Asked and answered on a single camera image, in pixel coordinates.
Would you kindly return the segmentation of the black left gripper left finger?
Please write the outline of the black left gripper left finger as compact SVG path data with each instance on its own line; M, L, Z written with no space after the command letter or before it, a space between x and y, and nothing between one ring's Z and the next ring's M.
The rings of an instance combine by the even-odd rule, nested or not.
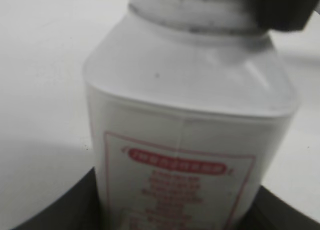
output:
M58 200L14 229L103 229L96 185L96 174L92 168Z

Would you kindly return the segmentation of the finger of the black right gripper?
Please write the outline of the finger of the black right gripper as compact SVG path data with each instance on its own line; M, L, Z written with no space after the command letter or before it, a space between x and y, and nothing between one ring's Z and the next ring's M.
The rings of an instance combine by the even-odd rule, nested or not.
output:
M258 0L260 28L279 32L302 31L320 0Z

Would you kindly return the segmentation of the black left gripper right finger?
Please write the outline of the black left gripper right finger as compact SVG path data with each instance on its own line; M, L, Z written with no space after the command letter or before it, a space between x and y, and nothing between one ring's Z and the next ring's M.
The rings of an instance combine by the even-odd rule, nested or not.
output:
M297 211L265 187L260 187L246 215L246 229L300 230L320 228L320 223Z

